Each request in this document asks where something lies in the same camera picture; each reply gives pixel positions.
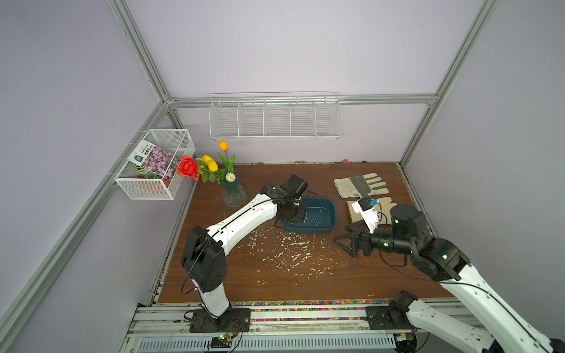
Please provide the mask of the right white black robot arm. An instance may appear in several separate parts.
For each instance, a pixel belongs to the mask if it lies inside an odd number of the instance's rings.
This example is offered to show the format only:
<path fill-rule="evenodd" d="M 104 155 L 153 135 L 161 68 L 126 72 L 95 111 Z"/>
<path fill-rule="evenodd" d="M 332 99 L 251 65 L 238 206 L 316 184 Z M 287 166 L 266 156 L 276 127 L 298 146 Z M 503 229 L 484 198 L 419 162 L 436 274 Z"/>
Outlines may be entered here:
<path fill-rule="evenodd" d="M 430 234 L 425 214 L 410 204 L 392 207 L 389 216 L 370 201 L 354 204 L 362 216 L 361 228 L 333 237 L 349 256 L 401 254 L 406 263 L 455 296 L 482 324 L 482 329 L 432 309 L 423 300 L 401 291 L 385 313 L 370 318 L 373 324 L 393 328 L 410 325 L 460 349 L 462 352 L 563 352 L 564 341 L 548 338 L 522 318 L 485 281 L 470 259 L 451 241 Z"/>

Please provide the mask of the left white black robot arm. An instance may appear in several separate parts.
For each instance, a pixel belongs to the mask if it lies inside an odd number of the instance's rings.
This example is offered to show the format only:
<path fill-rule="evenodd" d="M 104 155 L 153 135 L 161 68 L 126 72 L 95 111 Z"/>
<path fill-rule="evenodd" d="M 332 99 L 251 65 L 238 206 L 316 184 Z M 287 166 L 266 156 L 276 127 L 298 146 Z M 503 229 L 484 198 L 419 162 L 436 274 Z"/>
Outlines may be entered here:
<path fill-rule="evenodd" d="M 300 223 L 306 207 L 302 196 L 308 183 L 296 174 L 280 186 L 266 185 L 248 204 L 225 220 L 207 228 L 196 226 L 187 237 L 180 264 L 194 284 L 207 317 L 227 317 L 231 304 L 225 294 L 227 256 L 250 232 L 277 219 Z"/>

